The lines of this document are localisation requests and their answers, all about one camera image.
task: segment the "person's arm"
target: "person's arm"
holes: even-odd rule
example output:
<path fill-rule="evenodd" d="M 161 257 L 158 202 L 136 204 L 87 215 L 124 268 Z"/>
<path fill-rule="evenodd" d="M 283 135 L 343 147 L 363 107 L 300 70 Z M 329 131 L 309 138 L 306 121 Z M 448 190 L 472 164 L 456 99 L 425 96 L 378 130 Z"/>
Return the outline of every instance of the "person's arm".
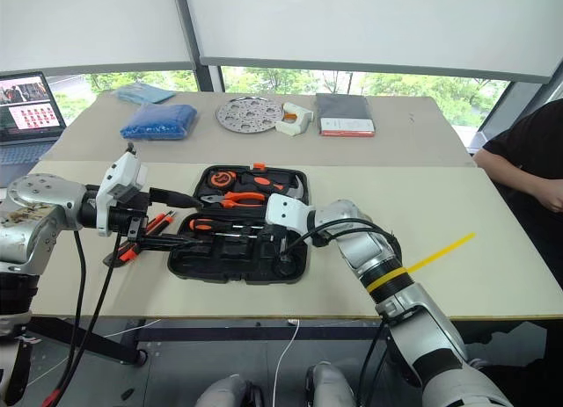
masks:
<path fill-rule="evenodd" d="M 506 158 L 481 149 L 473 161 L 485 170 L 493 181 L 527 193 L 553 212 L 563 212 L 563 179 L 550 180 L 529 174 Z"/>

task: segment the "toolbox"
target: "toolbox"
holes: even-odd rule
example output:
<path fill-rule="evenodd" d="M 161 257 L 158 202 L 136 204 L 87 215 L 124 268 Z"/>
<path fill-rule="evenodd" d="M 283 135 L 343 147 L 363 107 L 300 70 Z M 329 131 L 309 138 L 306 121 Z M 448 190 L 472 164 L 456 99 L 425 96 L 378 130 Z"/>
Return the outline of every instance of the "toolbox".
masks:
<path fill-rule="evenodd" d="M 307 245 L 300 243 L 280 256 L 299 235 L 266 224 L 267 198 L 272 193 L 308 204 L 307 177 L 300 171 L 264 164 L 208 167 L 194 191 L 203 207 L 189 215 L 178 230 L 179 235 L 201 243 L 171 251 L 168 269 L 182 279 L 222 283 L 299 280 L 307 264 Z"/>

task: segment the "hand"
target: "hand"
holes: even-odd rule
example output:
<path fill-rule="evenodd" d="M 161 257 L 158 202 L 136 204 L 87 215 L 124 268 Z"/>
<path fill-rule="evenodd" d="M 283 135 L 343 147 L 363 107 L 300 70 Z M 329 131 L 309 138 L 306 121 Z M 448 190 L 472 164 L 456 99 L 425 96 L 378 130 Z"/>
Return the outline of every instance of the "hand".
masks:
<path fill-rule="evenodd" d="M 542 179 L 533 196 L 546 209 L 552 212 L 563 212 L 563 179 Z"/>

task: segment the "yellow cable tie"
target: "yellow cable tie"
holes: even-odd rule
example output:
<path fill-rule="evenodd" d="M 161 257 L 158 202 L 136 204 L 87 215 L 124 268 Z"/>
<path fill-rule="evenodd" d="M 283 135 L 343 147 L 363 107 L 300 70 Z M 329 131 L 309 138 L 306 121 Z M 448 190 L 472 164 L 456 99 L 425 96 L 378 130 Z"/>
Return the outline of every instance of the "yellow cable tie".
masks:
<path fill-rule="evenodd" d="M 456 242 L 450 244 L 449 246 L 444 247 L 443 249 L 441 249 L 440 251 L 437 251 L 434 255 L 428 256 L 426 259 L 421 260 L 421 262 L 418 262 L 416 264 L 414 264 L 413 266 L 410 266 L 408 268 L 406 268 L 406 270 L 409 273 L 413 273 L 414 271 L 418 271 L 419 269 L 421 269 L 423 266 L 428 265 L 430 262 L 434 262 L 435 260 L 437 260 L 438 258 L 441 258 L 443 255 L 450 253 L 451 251 L 457 249 L 459 246 L 461 246 L 464 243 L 469 242 L 472 238 L 475 237 L 475 233 L 470 233 L 467 236 L 460 238 L 459 240 L 457 240 Z"/>
<path fill-rule="evenodd" d="M 373 281 L 371 284 L 369 284 L 366 287 L 368 293 L 371 293 L 373 290 L 381 287 L 384 283 L 386 283 L 389 280 L 392 280 L 393 278 L 395 278 L 396 276 L 402 273 L 406 273 L 406 269 L 401 266 L 400 268 L 393 269 L 391 272 L 386 273 L 383 277 L 379 277 L 377 280 Z"/>

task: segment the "laptop screen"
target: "laptop screen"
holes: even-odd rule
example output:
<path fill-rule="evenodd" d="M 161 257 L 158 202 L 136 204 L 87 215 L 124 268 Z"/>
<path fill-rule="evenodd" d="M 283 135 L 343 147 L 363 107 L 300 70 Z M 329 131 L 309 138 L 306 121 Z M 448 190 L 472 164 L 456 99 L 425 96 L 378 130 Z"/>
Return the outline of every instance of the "laptop screen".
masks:
<path fill-rule="evenodd" d="M 0 142 L 57 137 L 65 127 L 42 73 L 0 76 Z"/>

